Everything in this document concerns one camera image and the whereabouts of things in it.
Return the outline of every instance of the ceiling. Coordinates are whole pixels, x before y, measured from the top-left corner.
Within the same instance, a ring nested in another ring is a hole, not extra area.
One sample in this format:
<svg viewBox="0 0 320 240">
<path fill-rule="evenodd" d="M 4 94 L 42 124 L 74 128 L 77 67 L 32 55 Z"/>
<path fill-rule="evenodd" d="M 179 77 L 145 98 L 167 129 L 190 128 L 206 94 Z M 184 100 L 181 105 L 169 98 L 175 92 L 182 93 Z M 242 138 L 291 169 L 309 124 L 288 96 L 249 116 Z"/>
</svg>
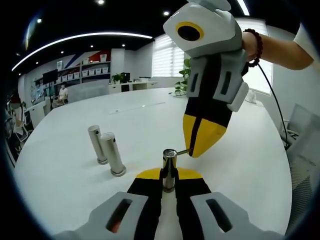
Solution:
<svg viewBox="0 0 320 240">
<path fill-rule="evenodd" d="M 97 0 L 33 0 L 23 1 L 19 7 L 23 10 L 13 33 L 13 48 L 10 51 L 12 66 L 17 64 L 29 53 L 38 48 L 66 37 L 93 32 L 128 32 L 148 35 L 153 38 L 163 34 L 163 24 L 168 16 L 186 4 L 186 0 L 105 0 L 99 5 Z M 237 0 L 228 0 L 231 13 L 235 17 L 244 17 Z M 245 0 L 250 17 L 265 19 L 267 25 L 296 33 L 299 19 L 281 0 Z M 23 39 L 28 26 L 30 31 L 28 49 Z M 13 72 L 27 73 L 39 65 L 62 56 L 76 53 L 122 48 L 137 50 L 153 41 L 152 39 L 119 36 L 88 36 L 64 41 L 50 46 L 18 66 Z"/>
</svg>

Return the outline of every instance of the ceiling light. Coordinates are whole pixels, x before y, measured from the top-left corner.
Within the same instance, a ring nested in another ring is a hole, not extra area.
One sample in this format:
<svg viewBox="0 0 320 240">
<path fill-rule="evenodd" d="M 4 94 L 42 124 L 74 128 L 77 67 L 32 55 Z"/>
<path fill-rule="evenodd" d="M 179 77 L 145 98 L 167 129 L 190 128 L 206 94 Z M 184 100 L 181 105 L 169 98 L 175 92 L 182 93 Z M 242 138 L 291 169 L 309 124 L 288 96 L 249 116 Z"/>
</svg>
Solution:
<svg viewBox="0 0 320 240">
<path fill-rule="evenodd" d="M 244 0 L 237 0 L 237 1 L 242 9 L 243 14 L 246 16 L 250 16 L 250 13 L 249 13 L 248 8 L 245 4 L 245 1 Z"/>
<path fill-rule="evenodd" d="M 113 31 L 107 31 L 107 32 L 93 32 L 93 33 L 85 33 L 85 34 L 80 34 L 80 35 L 75 35 L 75 36 L 69 36 L 54 42 L 51 42 L 47 45 L 44 45 L 37 50 L 31 52 L 27 56 L 25 56 L 21 61 L 19 61 L 12 69 L 11 71 L 15 70 L 20 64 L 22 64 L 25 60 L 30 58 L 32 55 L 40 52 L 41 50 L 50 47 L 52 45 L 71 40 L 71 39 L 77 39 L 77 38 L 82 38 L 82 37 L 90 37 L 90 36 L 127 36 L 127 37 L 137 37 L 137 38 L 144 38 L 144 39 L 152 39 L 152 36 L 147 36 L 147 35 L 141 35 L 141 34 L 136 34 L 136 33 L 128 33 L 128 32 L 113 32 Z"/>
</svg>

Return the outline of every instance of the window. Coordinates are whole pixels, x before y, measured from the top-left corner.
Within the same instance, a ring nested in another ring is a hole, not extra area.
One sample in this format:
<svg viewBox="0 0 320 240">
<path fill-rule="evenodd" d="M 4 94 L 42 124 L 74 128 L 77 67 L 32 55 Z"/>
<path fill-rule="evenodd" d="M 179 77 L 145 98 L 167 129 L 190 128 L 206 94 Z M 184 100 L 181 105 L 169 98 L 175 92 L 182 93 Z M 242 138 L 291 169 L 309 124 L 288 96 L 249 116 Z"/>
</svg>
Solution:
<svg viewBox="0 0 320 240">
<path fill-rule="evenodd" d="M 269 35 L 266 23 L 263 20 L 251 18 L 236 18 L 235 20 L 239 24 L 242 31 L 244 31 L 245 29 L 254 29 L 260 34 L 266 36 Z M 259 64 L 272 86 L 273 64 L 262 59 L 260 59 Z M 248 73 L 243 76 L 243 80 L 249 85 L 250 89 L 268 95 L 271 94 L 271 90 L 267 83 L 267 80 L 258 66 L 250 67 Z"/>
<path fill-rule="evenodd" d="M 153 77 L 182 77 L 185 53 L 176 46 L 168 35 L 155 39 L 152 54 Z"/>
</svg>

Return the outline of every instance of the human hand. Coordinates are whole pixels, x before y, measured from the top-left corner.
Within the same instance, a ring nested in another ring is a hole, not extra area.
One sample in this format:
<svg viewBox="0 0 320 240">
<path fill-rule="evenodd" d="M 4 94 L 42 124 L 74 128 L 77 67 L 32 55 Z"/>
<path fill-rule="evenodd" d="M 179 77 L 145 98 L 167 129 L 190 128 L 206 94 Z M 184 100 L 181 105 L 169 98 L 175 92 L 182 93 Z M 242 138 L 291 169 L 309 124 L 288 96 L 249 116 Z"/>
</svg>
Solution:
<svg viewBox="0 0 320 240">
<path fill-rule="evenodd" d="M 255 35 L 251 32 L 242 33 L 242 48 L 246 51 L 248 57 L 247 61 L 255 59 L 258 50 L 258 43 Z"/>
</svg>

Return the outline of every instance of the window blind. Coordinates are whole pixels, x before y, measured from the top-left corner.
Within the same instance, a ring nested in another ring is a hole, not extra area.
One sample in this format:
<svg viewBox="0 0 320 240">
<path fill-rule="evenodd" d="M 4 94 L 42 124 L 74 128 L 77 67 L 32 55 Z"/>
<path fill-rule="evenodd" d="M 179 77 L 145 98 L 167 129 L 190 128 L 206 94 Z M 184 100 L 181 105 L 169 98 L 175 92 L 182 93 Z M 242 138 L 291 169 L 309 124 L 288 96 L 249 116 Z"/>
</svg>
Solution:
<svg viewBox="0 0 320 240">
<path fill-rule="evenodd" d="M 152 54 L 153 77 L 182 77 L 185 53 L 176 46 L 168 35 L 155 39 Z"/>
</svg>

